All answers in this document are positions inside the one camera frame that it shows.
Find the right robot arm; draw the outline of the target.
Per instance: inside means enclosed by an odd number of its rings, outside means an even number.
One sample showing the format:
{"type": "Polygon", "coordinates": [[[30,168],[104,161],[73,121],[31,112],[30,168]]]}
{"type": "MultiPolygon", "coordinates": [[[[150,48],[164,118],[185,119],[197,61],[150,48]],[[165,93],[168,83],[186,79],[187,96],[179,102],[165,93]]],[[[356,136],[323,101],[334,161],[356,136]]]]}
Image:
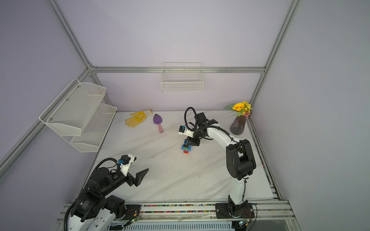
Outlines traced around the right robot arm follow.
{"type": "Polygon", "coordinates": [[[209,120],[204,113],[194,115],[195,122],[187,122],[182,127],[182,134],[187,138],[183,146],[199,146],[203,139],[216,141],[225,150],[226,169],[233,178],[233,186],[228,196],[227,211],[219,210],[216,214],[223,217],[239,218],[243,215],[253,217],[253,208],[246,199],[249,177],[256,169],[251,143],[232,136],[221,128],[214,119],[209,120]]]}

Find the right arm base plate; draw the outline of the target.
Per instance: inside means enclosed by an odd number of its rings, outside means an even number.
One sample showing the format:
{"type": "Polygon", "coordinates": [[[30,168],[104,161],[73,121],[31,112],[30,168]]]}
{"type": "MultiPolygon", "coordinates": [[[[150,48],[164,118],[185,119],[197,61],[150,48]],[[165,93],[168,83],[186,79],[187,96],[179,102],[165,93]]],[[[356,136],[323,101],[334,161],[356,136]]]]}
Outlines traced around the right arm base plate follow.
{"type": "Polygon", "coordinates": [[[221,218],[255,218],[251,203],[234,205],[232,203],[215,204],[216,217],[221,218]]]}

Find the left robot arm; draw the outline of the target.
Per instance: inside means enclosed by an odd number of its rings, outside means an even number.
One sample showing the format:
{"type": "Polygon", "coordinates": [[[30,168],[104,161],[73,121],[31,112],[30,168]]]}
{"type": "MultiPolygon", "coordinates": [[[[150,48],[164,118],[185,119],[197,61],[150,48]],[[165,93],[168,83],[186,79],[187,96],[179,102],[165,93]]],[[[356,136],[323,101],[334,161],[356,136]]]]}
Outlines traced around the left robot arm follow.
{"type": "Polygon", "coordinates": [[[119,160],[105,158],[92,170],[87,183],[75,201],[67,209],[64,231],[109,231],[111,223],[123,220],[123,229],[139,220],[140,205],[126,205],[125,200],[112,192],[124,184],[138,187],[149,170],[146,168],[135,176],[129,169],[136,160],[131,154],[119,160]]]}

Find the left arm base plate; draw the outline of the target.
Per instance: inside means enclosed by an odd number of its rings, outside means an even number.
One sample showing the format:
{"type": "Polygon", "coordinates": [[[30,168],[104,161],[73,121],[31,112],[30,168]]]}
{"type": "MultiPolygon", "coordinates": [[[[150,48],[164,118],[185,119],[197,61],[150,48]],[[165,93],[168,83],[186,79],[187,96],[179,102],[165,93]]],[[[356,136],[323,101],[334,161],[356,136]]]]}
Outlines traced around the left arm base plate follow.
{"type": "Polygon", "coordinates": [[[140,216],[141,212],[141,205],[139,204],[126,204],[125,205],[125,214],[121,218],[121,220],[133,220],[140,216]]]}

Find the light blue lego brick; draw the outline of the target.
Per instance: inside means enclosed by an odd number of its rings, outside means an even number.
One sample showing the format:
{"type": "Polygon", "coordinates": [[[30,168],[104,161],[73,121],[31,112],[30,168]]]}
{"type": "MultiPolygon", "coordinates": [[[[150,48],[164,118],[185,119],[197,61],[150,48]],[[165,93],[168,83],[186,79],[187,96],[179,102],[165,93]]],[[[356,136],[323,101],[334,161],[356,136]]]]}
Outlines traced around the light blue lego brick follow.
{"type": "Polygon", "coordinates": [[[191,151],[191,146],[190,147],[182,146],[181,149],[184,151],[184,153],[189,153],[191,151]]]}

